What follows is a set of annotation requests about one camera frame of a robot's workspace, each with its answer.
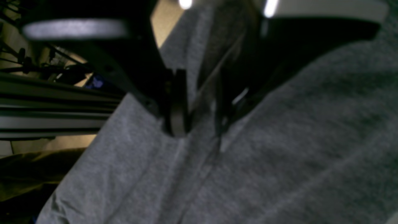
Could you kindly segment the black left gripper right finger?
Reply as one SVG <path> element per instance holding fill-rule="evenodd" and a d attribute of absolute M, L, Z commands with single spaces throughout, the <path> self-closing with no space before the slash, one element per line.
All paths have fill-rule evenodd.
<path fill-rule="evenodd" d="M 218 135 L 305 65 L 345 44 L 371 40 L 389 13 L 385 0 L 262 0 L 217 77 Z"/>

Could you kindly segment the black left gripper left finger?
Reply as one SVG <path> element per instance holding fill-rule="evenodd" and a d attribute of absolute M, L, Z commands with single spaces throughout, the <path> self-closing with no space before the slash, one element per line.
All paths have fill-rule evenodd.
<path fill-rule="evenodd" d="M 84 58 L 95 72 L 132 94 L 170 136 L 189 132 L 187 74 L 168 68 L 151 24 L 156 0 L 40 0 L 21 19 L 34 42 Z"/>

